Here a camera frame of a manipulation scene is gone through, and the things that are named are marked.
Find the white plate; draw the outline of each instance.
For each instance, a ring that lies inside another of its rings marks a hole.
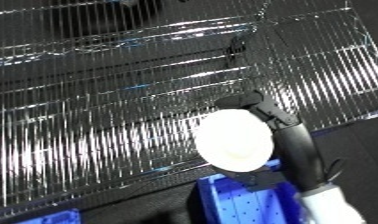
[[[234,172],[262,167],[274,148],[268,125],[247,110],[210,114],[200,123],[195,143],[206,161]]]

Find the metal wire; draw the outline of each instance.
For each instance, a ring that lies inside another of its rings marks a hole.
[[[312,130],[375,117],[378,51],[346,0],[1,0],[0,219],[174,173],[254,88]]]

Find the blue plastic bin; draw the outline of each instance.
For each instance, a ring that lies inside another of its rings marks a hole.
[[[81,220],[78,210],[72,209],[20,222],[18,224],[81,224]]]
[[[199,179],[198,187],[209,224],[300,224],[301,209],[289,183],[249,192],[217,174]]]

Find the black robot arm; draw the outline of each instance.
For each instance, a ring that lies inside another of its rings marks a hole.
[[[322,157],[301,119],[278,107],[271,96],[260,91],[219,99],[221,109],[246,109],[266,122],[273,132],[275,151],[286,178],[300,192],[328,183]]]

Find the blue tray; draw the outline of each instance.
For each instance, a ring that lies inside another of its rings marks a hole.
[[[19,222],[18,224],[81,224],[81,221],[78,210],[72,209],[25,222]]]
[[[249,192],[241,183],[217,174],[199,179],[198,187],[209,224],[301,223],[301,209],[289,183]]]

